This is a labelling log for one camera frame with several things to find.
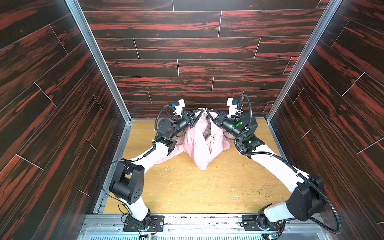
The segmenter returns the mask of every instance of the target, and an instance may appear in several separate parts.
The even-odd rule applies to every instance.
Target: pink cloth
[[[211,115],[215,118],[217,114],[211,113]],[[200,170],[205,170],[215,157],[223,150],[227,150],[231,146],[231,142],[224,136],[224,129],[220,129],[206,116],[207,112],[204,108],[204,112],[195,127],[187,128],[185,135],[176,140],[177,144],[172,153],[156,164],[163,163],[185,151]],[[210,134],[204,138],[204,132],[210,132]]]

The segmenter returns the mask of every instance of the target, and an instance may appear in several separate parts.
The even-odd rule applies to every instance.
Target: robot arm
[[[250,113],[241,114],[239,120],[232,119],[232,115],[237,116],[236,113],[242,112],[244,98],[248,102]],[[292,192],[287,201],[274,205],[270,204],[258,212],[256,221],[259,227],[267,230],[275,222],[284,221],[288,218],[296,218],[300,221],[311,219],[332,233],[341,233],[341,220],[332,202],[324,193],[323,179],[319,176],[310,176],[306,172],[295,168],[285,159],[276,155],[263,141],[254,135],[258,124],[252,116],[252,106],[248,96],[243,95],[240,102],[229,98],[227,105],[230,107],[229,114],[222,111],[207,110],[208,116],[215,125],[235,136],[234,142],[239,154],[241,153],[264,166]],[[217,117],[213,118],[211,112],[217,113]],[[331,229],[311,217],[325,203],[328,203],[332,209],[337,229]]]
[[[109,185],[112,192],[120,201],[126,204],[131,212],[131,220],[137,229],[143,230],[149,226],[150,210],[145,206],[141,197],[144,186],[144,174],[158,161],[169,155],[176,145],[173,139],[177,134],[184,132],[187,127],[193,128],[200,119],[203,109],[195,111],[182,111],[184,101],[180,99],[175,102],[174,113],[179,118],[172,122],[164,118],[158,122],[161,112],[170,106],[164,106],[159,112],[155,121],[156,136],[152,142],[152,147],[144,153],[130,160],[122,159],[118,162],[113,178]]]

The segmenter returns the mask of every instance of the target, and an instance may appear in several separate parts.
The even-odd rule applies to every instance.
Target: wooden floor
[[[255,134],[280,154],[265,120]],[[136,120],[123,157],[130,159],[149,149],[154,121]],[[252,213],[279,203],[291,193],[274,175],[253,160],[239,155],[235,146],[222,152],[200,171],[191,157],[181,153],[155,165],[145,175],[143,200],[152,213]],[[120,213],[109,198],[104,213]]]

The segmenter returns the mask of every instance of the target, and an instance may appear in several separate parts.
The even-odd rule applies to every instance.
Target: black mounting plate
[[[247,224],[244,225],[245,231],[265,231],[258,226],[258,222],[256,220],[257,215],[242,215],[242,220],[247,221]],[[273,226],[268,231],[278,231],[279,226],[277,224],[273,224]]]
[[[159,215],[151,215],[150,218],[150,223],[155,223],[156,224],[156,231],[157,232],[162,232],[164,229],[164,216],[159,216]],[[125,219],[124,227],[123,227],[123,232],[137,232],[137,228],[134,227],[132,218],[130,216],[127,216]],[[146,232],[155,232],[155,228],[150,224],[148,230]]]

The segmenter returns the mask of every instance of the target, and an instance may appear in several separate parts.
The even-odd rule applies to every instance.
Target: dark wood panel wall
[[[76,239],[125,122],[64,0],[0,3],[0,239]]]
[[[328,2],[79,3],[129,112],[155,118],[180,98],[187,108],[227,110],[226,98],[243,93],[265,117]]]
[[[287,157],[324,178],[342,240],[384,239],[383,9],[344,0],[271,121]]]

